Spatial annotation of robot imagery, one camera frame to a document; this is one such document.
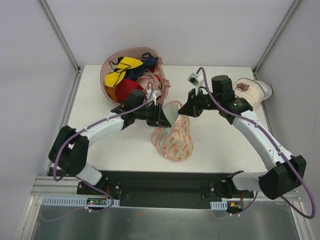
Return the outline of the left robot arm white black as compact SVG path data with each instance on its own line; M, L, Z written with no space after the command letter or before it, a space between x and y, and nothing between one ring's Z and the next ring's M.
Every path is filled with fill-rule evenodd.
M102 173L87 162L89 148L103 138L126 129L135 120L146 121L148 126L156 128L172 126L160 103L146 98L144 91L134 89L127 100L106 117L80 128L65 125L59 130L48 154L54 164L53 179L56 182L61 180L57 176L57 169L61 169L65 176L87 182L94 194L102 194L106 183L102 180Z

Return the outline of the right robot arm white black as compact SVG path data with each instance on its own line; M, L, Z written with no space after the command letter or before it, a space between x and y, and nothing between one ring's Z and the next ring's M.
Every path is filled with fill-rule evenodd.
M230 175L222 185L226 198L237 197L243 190L261 191L275 200L299 187L307 162L301 156L293 156L261 124L246 98L235 93L232 80L227 75L211 79L212 91L203 93L204 77L192 73L188 81L195 87L188 92L186 103L178 111L180 115L197 118L204 110L217 110L232 126L240 131L262 159L266 172L238 171Z

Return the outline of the white bra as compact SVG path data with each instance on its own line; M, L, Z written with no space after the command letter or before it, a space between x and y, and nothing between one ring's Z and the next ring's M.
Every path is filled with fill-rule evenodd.
M178 111L181 108L181 103L178 101L170 101L163 107L163 112L173 127L179 117Z

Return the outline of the floral mesh laundry bag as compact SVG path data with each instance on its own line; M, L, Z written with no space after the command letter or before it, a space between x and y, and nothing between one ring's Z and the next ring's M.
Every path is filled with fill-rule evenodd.
M180 115L173 127L158 127L151 135L151 142L167 159L173 162L187 160L193 153L194 143L190 132L190 119Z

